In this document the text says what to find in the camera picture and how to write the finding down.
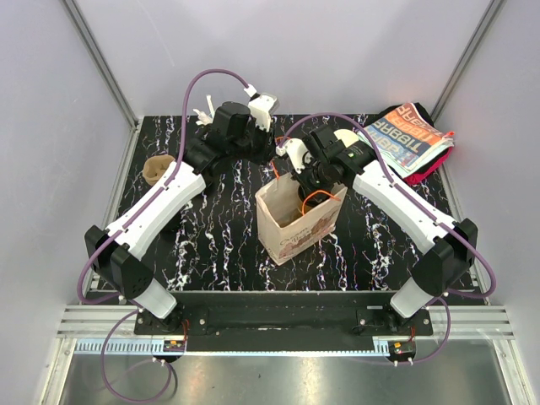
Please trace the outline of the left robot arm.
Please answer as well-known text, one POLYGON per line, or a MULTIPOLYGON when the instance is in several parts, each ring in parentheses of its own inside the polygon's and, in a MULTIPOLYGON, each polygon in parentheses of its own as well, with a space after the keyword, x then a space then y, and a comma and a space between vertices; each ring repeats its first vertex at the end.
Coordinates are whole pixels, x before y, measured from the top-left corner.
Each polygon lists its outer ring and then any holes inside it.
POLYGON ((126 300, 153 315, 165 334, 182 323, 177 301, 142 263, 161 230, 179 218, 181 209, 217 180, 233 161, 265 165, 276 143, 272 114, 278 100, 270 94, 252 97, 247 105, 227 101, 202 123, 186 142, 181 161, 172 161, 157 183, 123 216, 106 229, 91 227, 85 234, 89 266, 126 300))

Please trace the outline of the brown paper takeout bag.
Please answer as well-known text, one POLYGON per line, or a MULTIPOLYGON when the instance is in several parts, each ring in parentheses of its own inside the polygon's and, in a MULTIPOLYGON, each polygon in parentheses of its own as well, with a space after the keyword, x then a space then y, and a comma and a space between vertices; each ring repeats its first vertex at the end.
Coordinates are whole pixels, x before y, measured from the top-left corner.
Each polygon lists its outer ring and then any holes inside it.
POLYGON ((279 266, 335 230, 348 188, 337 184, 327 200, 301 216, 298 182, 282 175, 261 187, 256 198, 258 240, 279 266))

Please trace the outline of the single brown paper cup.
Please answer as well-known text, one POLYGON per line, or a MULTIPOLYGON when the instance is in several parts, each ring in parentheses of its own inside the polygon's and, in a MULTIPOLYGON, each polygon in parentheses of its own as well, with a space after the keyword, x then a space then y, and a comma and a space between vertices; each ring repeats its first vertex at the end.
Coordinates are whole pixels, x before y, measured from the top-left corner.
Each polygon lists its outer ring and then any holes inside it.
POLYGON ((300 194, 300 205, 298 211, 301 216, 309 213, 313 208, 317 207, 321 203, 324 203, 327 200, 327 195, 323 190, 317 190, 309 194, 300 194))

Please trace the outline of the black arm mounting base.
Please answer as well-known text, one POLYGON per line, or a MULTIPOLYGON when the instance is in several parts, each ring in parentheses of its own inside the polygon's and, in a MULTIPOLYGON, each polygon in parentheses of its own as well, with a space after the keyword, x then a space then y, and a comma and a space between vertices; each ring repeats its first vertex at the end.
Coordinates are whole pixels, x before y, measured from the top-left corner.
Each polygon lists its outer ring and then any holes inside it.
POLYGON ((188 326, 189 336, 221 329, 287 330, 337 328, 371 336, 428 337, 433 334, 429 312, 401 318, 391 307, 391 292, 216 292, 174 293, 177 307, 167 321, 149 313, 137 316, 137 335, 172 335, 188 326))

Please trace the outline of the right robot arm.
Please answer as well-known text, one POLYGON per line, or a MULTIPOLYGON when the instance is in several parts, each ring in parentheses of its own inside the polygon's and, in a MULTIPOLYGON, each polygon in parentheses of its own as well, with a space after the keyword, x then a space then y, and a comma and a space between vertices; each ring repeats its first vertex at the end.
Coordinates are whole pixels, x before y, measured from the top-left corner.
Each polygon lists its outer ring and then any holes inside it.
POLYGON ((456 222, 426 202, 382 168, 375 150, 355 132, 323 126, 284 142, 277 151, 289 158, 305 196, 343 184, 386 213, 421 252, 410 279, 383 313, 388 332, 406 332, 413 325, 413 315, 444 294, 473 265, 477 226, 469 219, 456 222))

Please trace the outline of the cardboard cup carrier stack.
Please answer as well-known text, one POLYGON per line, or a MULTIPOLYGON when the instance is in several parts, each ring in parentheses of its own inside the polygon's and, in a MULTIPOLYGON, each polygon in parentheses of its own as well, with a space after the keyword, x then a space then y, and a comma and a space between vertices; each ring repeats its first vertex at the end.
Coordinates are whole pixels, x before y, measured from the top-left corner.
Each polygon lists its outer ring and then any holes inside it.
POLYGON ((171 162, 174 162, 175 158, 168 154, 156 155, 148 158, 142 170, 142 176, 144 180, 150 185, 155 185, 162 175, 167 171, 171 162))

